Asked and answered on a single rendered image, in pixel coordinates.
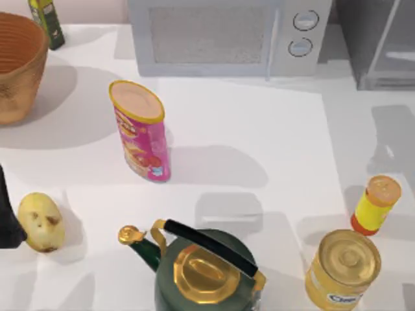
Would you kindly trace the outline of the pink snack can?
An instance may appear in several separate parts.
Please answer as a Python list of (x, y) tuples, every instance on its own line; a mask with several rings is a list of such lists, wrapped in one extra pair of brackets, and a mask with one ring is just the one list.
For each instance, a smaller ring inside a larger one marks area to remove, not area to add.
[(129, 167), (149, 181), (169, 180), (171, 168), (161, 100), (145, 86), (129, 80), (112, 82), (108, 91)]

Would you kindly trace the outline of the green and gold kettle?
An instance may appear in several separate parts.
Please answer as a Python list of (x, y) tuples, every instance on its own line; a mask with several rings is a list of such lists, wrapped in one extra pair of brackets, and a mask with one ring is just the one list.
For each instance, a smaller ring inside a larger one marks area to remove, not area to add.
[(126, 225), (118, 239), (156, 274), (156, 311), (260, 311), (267, 279), (238, 238), (171, 219), (156, 220), (149, 233), (152, 241)]

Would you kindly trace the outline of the pale microwave oven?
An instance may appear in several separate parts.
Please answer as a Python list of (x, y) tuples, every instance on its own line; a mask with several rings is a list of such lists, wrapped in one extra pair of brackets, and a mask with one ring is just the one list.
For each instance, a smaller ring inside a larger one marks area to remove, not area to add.
[[(127, 0), (141, 76), (266, 79), (315, 72), (332, 0)], [(309, 31), (293, 26), (298, 12), (314, 10)], [(288, 52), (308, 38), (302, 58)]]

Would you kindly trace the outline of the round microwave knob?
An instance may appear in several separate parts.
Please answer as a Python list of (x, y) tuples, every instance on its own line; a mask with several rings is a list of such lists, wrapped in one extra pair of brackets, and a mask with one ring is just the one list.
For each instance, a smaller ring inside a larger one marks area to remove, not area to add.
[(298, 12), (293, 18), (293, 26), (295, 29), (305, 32), (314, 29), (320, 16), (314, 10)]
[(289, 43), (288, 52), (295, 58), (307, 56), (313, 49), (313, 43), (308, 38), (293, 40)]

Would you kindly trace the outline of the yellow and orange bottle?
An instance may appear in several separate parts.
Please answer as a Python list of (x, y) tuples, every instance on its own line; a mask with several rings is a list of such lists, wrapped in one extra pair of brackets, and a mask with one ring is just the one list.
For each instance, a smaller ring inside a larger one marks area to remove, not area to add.
[(365, 236), (375, 235), (400, 197), (401, 186), (394, 178), (373, 176), (351, 216), (352, 228)]

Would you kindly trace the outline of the yellow tin can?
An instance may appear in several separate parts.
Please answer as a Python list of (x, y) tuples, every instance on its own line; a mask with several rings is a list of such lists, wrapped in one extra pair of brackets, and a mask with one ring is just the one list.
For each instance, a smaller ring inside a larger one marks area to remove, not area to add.
[(305, 275), (305, 289), (323, 311), (352, 311), (380, 270), (381, 256), (369, 238), (337, 229), (321, 240)]

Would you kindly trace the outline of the yellow potato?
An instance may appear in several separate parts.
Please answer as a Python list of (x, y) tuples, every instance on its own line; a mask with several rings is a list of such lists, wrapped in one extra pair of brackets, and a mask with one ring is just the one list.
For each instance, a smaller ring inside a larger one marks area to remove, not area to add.
[(61, 212), (45, 193), (24, 196), (19, 204), (18, 220), (27, 234), (27, 244), (35, 251), (50, 253), (63, 246), (65, 227)]

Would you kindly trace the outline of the dark green bottle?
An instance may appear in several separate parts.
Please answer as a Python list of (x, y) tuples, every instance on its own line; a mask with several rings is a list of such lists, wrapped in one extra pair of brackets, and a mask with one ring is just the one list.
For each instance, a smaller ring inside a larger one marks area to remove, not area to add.
[(52, 51), (59, 49), (65, 43), (58, 15), (53, 0), (27, 0), (32, 18), (44, 29)]

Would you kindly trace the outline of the brown woven basket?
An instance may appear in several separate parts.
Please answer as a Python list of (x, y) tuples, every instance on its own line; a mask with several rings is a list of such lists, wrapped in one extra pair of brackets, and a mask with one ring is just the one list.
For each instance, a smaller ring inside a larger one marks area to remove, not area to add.
[(22, 121), (42, 80), (49, 40), (33, 20), (0, 12), (0, 125)]

